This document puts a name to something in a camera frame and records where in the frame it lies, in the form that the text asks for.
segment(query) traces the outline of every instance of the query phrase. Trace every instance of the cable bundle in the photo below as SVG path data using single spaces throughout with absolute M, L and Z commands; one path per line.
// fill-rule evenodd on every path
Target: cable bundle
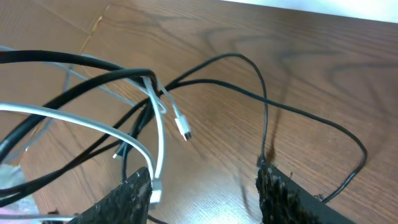
M 183 82 L 182 80 L 187 76 L 193 74 L 194 72 L 200 70 L 201 68 L 209 65 L 212 62 L 220 60 L 226 57 L 238 57 L 245 60 L 249 63 L 256 71 L 258 77 L 260 78 L 263 95 L 264 97 L 255 95 L 246 90 L 243 90 L 240 87 L 234 86 L 227 82 L 222 82 L 219 80 L 212 79 L 197 79 Z M 187 140 L 191 138 L 190 128 L 187 123 L 187 119 L 184 115 L 180 114 L 177 105 L 174 102 L 174 99 L 168 93 L 168 91 L 174 90 L 176 88 L 180 88 L 183 86 L 189 86 L 193 84 L 199 83 L 210 83 L 219 86 L 223 86 L 225 88 L 229 88 L 234 91 L 238 91 L 242 94 L 245 94 L 251 98 L 259 100 L 264 103 L 265 106 L 265 122 L 264 122 L 264 134 L 262 136 L 262 146 L 261 146 L 261 154 L 260 161 L 265 160 L 265 141 L 267 134 L 267 115 L 268 115 L 268 105 L 276 106 L 297 114 L 301 114 L 310 119 L 314 119 L 315 121 L 319 121 L 323 124 L 327 124 L 332 126 L 341 132 L 348 135 L 355 143 L 359 146 L 359 148 L 363 152 L 363 158 L 361 162 L 358 164 L 357 168 L 345 179 L 345 181 L 329 196 L 324 198 L 322 202 L 327 203 L 333 197 L 338 195 L 353 179 L 353 177 L 363 168 L 367 158 L 367 150 L 363 146 L 362 142 L 351 132 L 349 132 L 344 127 L 336 124 L 332 121 L 320 118 L 315 116 L 314 114 L 310 114 L 308 112 L 299 110 L 297 108 L 293 108 L 291 106 L 283 105 L 281 103 L 276 103 L 274 101 L 267 99 L 266 86 L 265 82 L 262 78 L 262 75 L 256 65 L 250 61 L 248 58 L 241 54 L 223 54 L 213 59 L 208 60 L 207 62 L 185 72 L 172 82 L 170 82 L 165 87 L 162 86 L 160 81 L 157 79 L 155 74 L 149 70 L 144 68 L 136 68 L 136 69 L 126 69 L 122 68 L 119 65 L 115 65 L 109 62 L 104 62 L 97 58 L 81 56 L 81 55 L 73 55 L 66 54 L 60 52 L 49 52 L 49 51 L 40 51 L 40 50 L 15 50 L 8 52 L 0 52 L 0 63 L 15 63 L 15 62 L 57 62 L 57 63 L 72 63 L 77 65 L 90 66 L 95 68 L 101 68 L 108 70 L 110 72 L 100 75 L 98 77 L 89 79 L 73 88 L 66 90 L 64 88 L 64 92 L 55 97 L 53 100 L 49 101 L 43 107 L 33 106 L 33 105 L 23 105 L 16 103 L 5 103 L 0 102 L 0 110 L 8 110 L 8 111 L 22 111 L 25 113 L 31 113 L 27 119 L 25 119 L 21 124 L 15 127 L 0 143 L 0 162 L 2 162 L 6 156 L 9 154 L 11 149 L 36 125 L 38 125 L 43 119 L 48 116 L 56 119 L 62 119 L 65 121 L 73 122 L 76 124 L 81 124 L 84 126 L 88 126 L 99 131 L 104 132 L 105 134 L 99 138 L 96 142 L 94 142 L 89 148 L 84 150 L 79 156 L 74 158 L 67 165 L 62 167 L 59 170 L 53 171 L 43 177 L 32 180 L 30 182 L 17 185 L 15 187 L 11 187 L 8 189 L 0 190 L 0 197 L 4 197 L 0 200 L 0 207 L 9 205 L 21 198 L 24 198 L 35 191 L 41 189 L 45 185 L 51 183 L 56 178 L 60 177 L 62 174 L 66 173 L 68 170 L 73 169 L 74 167 L 82 164 L 83 162 L 91 159 L 92 157 L 101 154 L 108 149 L 111 149 L 114 146 L 119 146 L 117 149 L 118 152 L 123 152 L 123 165 L 122 165 L 122 181 L 126 179 L 126 166 L 127 166 L 127 154 L 134 147 L 144 156 L 147 161 L 148 169 L 150 171 L 150 176 L 153 181 L 159 180 L 162 170 L 163 158 L 164 158 L 164 125 L 162 122 L 162 113 L 165 113 L 166 108 L 160 100 L 160 96 L 165 94 L 167 98 L 173 105 L 175 114 L 176 114 L 176 122 L 182 136 Z M 112 82 L 120 79 L 128 79 L 129 82 L 133 82 L 135 86 L 144 91 L 149 97 L 142 100 L 141 102 L 134 105 L 130 111 L 128 111 L 113 127 L 109 127 L 105 124 L 99 123 L 97 121 L 90 120 L 88 118 L 83 118 L 81 116 L 77 116 L 74 114 L 66 113 L 63 111 L 59 111 L 63 105 L 67 104 L 71 100 L 76 97 L 86 93 L 87 91 L 99 87 L 105 83 Z M 141 109 L 138 118 L 136 119 L 133 127 L 131 128 L 128 134 L 122 133 L 117 129 L 127 121 L 135 112 Z M 157 127 L 158 127 L 158 135 L 159 135 L 159 155 L 156 163 L 156 170 L 154 170 L 152 155 L 150 152 L 143 146 L 139 141 L 137 141 L 137 137 L 142 129 L 146 126 L 146 124 L 155 116 Z M 105 147 L 97 149 L 98 146 L 103 143 L 110 135 L 119 138 L 118 141 L 112 142 Z

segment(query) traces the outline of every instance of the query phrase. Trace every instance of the brown wooden surface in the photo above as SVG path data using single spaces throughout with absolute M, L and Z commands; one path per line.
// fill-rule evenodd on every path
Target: brown wooden surface
M 163 83 L 220 53 L 241 52 L 254 60 L 270 99 L 342 124 L 369 149 L 366 167 L 329 206 L 356 223 L 398 222 L 397 24 L 210 0 L 114 1 L 102 16 L 83 52 L 125 67 L 151 68 Z M 218 78 L 261 94 L 252 68 L 236 59 L 214 63 L 192 78 Z M 123 82 L 107 87 L 134 101 L 144 97 Z M 172 94 L 193 139 L 182 139 L 172 113 L 165 117 L 164 195 L 150 213 L 170 223 L 258 223 L 254 178 L 263 104 L 213 85 Z M 64 109 L 113 124 L 129 107 L 93 90 Z M 267 147 L 274 136 L 275 163 L 286 174 L 293 172 L 293 180 L 311 194 L 332 192 L 359 162 L 359 148 L 339 131 L 274 107 L 269 113 Z M 139 137 L 153 154 L 155 128 L 151 122 Z M 39 177 L 99 136 L 56 122 L 24 154 L 22 168 L 29 179 Z M 82 212 L 100 200 L 120 181 L 120 161 L 111 158 L 113 152 L 37 192 L 40 210 Z M 143 165 L 138 152 L 129 155 L 129 173 Z

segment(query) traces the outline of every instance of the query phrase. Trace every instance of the wooden table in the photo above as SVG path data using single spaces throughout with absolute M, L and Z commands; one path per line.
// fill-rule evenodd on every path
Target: wooden table
M 151 68 L 168 83 L 210 57 L 241 52 L 260 68 L 270 99 L 339 123 L 368 148 L 366 167 L 328 205 L 356 223 L 397 223 L 397 48 L 397 24 L 214 0 L 133 0 L 108 6 L 83 53 Z M 76 70 L 87 76 L 104 72 Z M 217 78 L 261 94 L 253 69 L 239 59 L 214 63 L 191 78 Z M 107 87 L 134 101 L 144 97 L 124 82 Z M 165 117 L 164 195 L 150 213 L 169 223 L 259 223 L 254 181 L 264 105 L 207 84 L 172 94 L 193 139 L 182 139 L 172 113 Z M 129 107 L 93 90 L 64 109 L 113 124 Z M 156 155 L 155 129 L 151 122 L 139 140 Z M 24 154 L 22 168 L 28 179 L 46 174 L 100 135 L 56 122 Z M 339 131 L 270 106 L 268 149 L 272 142 L 277 167 L 293 172 L 293 180 L 314 195 L 336 189 L 361 158 L 359 148 Z M 37 192 L 40 210 L 82 212 L 100 200 L 120 181 L 120 161 L 112 159 L 113 153 Z M 129 174 L 144 165 L 138 152 L 130 153 Z

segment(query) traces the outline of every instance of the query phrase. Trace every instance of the white plastic connector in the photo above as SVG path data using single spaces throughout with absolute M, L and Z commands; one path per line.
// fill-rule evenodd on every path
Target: white plastic connector
M 157 205 L 162 198 L 162 183 L 159 180 L 154 180 L 152 183 L 152 195 L 150 195 L 149 203 Z
M 189 124 L 185 115 L 175 118 L 175 122 L 177 124 L 178 130 L 186 141 L 192 138 L 191 129 L 189 128 Z

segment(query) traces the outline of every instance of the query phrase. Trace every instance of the cable plug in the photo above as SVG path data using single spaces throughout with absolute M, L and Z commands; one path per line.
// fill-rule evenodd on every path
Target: cable plug
M 175 122 L 177 124 L 178 130 L 181 135 L 184 137 L 184 140 L 188 141 L 192 138 L 191 129 L 189 128 L 189 124 L 185 115 L 181 115 L 175 118 Z
M 155 209 L 156 205 L 160 203 L 160 199 L 162 198 L 162 182 L 160 180 L 155 179 L 152 182 L 152 194 L 149 199 L 149 208 Z

